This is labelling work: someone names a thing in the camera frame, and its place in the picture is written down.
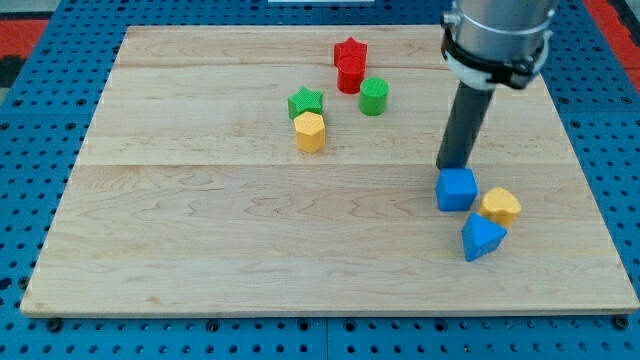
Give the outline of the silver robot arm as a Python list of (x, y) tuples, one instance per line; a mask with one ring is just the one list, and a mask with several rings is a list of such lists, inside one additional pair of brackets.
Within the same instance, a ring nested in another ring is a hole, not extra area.
[(476, 90), (521, 90), (549, 54), (557, 0), (454, 0), (441, 15), (441, 53), (460, 81)]

